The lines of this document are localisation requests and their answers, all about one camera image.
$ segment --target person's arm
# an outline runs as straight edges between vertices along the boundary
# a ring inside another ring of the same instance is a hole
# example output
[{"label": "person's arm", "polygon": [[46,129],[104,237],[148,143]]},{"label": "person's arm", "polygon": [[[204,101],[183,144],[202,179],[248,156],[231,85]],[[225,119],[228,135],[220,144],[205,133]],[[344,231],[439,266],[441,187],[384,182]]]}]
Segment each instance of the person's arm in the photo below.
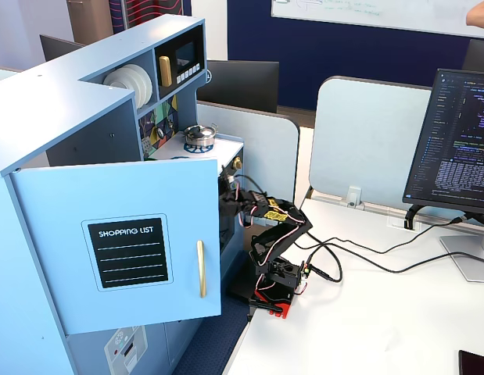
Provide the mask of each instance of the person's arm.
[{"label": "person's arm", "polygon": [[466,24],[468,26],[477,26],[484,29],[484,2],[480,2],[468,12],[468,15],[466,16]]}]

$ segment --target whiteboard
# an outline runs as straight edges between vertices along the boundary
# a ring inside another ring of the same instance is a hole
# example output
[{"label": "whiteboard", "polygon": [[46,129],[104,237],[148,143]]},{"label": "whiteboard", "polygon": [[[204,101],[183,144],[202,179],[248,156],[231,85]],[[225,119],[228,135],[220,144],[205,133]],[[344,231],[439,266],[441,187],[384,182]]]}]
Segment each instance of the whiteboard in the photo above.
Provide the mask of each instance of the whiteboard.
[{"label": "whiteboard", "polygon": [[272,0],[273,17],[428,31],[484,38],[466,25],[482,0]]}]

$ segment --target computer monitor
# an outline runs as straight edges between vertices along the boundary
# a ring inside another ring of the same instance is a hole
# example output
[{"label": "computer monitor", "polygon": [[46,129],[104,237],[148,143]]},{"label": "computer monitor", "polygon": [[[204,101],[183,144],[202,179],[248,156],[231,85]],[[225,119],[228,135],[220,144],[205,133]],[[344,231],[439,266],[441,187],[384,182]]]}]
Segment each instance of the computer monitor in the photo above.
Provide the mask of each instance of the computer monitor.
[{"label": "computer monitor", "polygon": [[471,39],[462,69],[484,72],[484,41]]},{"label": "computer monitor", "polygon": [[57,37],[40,35],[41,47],[44,50],[45,61],[51,61],[67,53],[76,51],[85,45],[75,43],[74,41],[64,41]]},{"label": "computer monitor", "polygon": [[[484,73],[438,70],[403,202],[484,213]],[[440,241],[484,259],[484,236]],[[454,261],[467,280],[484,282],[484,262]]]},{"label": "computer monitor", "polygon": [[279,66],[278,62],[209,60],[212,79],[198,89],[196,97],[204,102],[276,113]]}]

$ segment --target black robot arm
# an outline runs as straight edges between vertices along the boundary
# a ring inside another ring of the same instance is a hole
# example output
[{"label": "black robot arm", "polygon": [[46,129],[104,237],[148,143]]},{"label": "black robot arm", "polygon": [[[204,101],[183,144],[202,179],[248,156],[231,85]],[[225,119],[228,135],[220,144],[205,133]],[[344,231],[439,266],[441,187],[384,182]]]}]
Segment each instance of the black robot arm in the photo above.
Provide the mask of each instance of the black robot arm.
[{"label": "black robot arm", "polygon": [[249,304],[269,309],[276,316],[287,316],[295,289],[301,284],[304,262],[296,266],[281,257],[301,235],[311,227],[304,213],[291,202],[268,197],[266,193],[244,191],[235,182],[231,188],[230,177],[223,170],[219,177],[220,214],[235,217],[240,223],[250,217],[265,218],[277,225],[255,236],[249,256],[256,267],[259,279]]}]

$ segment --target paper plate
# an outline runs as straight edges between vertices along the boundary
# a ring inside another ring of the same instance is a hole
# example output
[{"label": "paper plate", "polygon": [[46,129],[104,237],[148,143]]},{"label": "paper plate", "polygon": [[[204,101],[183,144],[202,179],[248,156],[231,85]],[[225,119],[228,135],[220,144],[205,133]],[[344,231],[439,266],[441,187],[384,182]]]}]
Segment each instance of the paper plate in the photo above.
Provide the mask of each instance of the paper plate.
[{"label": "paper plate", "polygon": [[133,71],[138,73],[139,76],[142,78],[146,86],[146,96],[145,96],[144,104],[148,104],[149,99],[151,99],[151,94],[153,93],[153,85],[151,83],[151,78],[146,73],[146,71],[143,68],[141,68],[139,65],[127,64],[126,66],[124,66],[124,68],[132,69]]},{"label": "paper plate", "polygon": [[122,74],[127,74],[134,82],[138,85],[139,98],[141,99],[139,103],[136,103],[138,108],[141,108],[146,103],[146,84],[142,79],[141,75],[135,70],[127,67],[122,67],[118,69]]},{"label": "paper plate", "polygon": [[121,88],[121,84],[125,86],[125,88],[129,90],[133,90],[135,92],[135,105],[139,108],[139,104],[141,103],[141,92],[139,91],[138,83],[132,78],[130,74],[127,74],[125,71],[122,72],[120,69],[114,70],[110,74],[106,76],[102,84],[106,86],[113,86],[116,88]]}]

